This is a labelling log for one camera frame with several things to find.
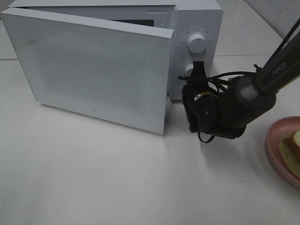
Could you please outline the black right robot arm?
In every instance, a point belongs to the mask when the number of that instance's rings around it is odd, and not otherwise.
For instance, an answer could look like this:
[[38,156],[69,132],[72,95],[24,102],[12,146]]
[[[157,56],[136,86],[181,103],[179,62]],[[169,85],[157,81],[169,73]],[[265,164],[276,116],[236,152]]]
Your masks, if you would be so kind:
[[216,136],[240,137],[247,124],[275,105],[278,91],[300,76],[299,34],[255,73],[228,75],[233,77],[227,81],[221,75],[207,77],[204,62],[194,61],[191,75],[178,78],[187,82],[182,101],[189,130],[210,135],[208,142]]

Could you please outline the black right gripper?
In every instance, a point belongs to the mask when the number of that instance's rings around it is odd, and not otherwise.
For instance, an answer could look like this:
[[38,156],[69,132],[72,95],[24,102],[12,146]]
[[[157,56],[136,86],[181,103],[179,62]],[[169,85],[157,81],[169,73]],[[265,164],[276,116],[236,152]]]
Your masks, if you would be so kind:
[[234,128],[219,122],[218,95],[206,82],[203,61],[193,61],[191,78],[192,80],[187,81],[182,89],[182,103],[186,111],[189,130],[197,133],[200,140],[202,133],[209,135],[210,140],[216,136],[231,140],[240,137],[245,127]]

